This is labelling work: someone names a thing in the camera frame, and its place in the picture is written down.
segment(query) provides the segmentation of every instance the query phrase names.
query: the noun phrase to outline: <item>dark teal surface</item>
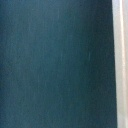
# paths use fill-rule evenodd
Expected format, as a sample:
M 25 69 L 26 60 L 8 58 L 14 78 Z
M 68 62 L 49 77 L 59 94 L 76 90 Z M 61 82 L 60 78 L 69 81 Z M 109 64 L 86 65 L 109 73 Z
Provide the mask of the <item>dark teal surface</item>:
M 0 0 L 0 128 L 117 128 L 111 0 Z

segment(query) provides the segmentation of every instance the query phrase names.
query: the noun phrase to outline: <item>teal wall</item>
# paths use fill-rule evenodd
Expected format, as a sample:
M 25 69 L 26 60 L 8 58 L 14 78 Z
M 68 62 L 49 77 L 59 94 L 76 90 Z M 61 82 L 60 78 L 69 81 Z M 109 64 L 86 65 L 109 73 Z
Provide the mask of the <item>teal wall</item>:
M 0 0 L 0 127 L 116 128 L 111 0 Z

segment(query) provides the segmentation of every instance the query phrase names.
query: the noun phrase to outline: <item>white strip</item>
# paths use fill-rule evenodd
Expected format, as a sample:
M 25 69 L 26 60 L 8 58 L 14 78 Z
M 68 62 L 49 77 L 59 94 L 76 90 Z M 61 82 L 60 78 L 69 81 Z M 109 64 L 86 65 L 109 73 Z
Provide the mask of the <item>white strip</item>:
M 127 0 L 113 0 L 118 128 L 128 128 Z

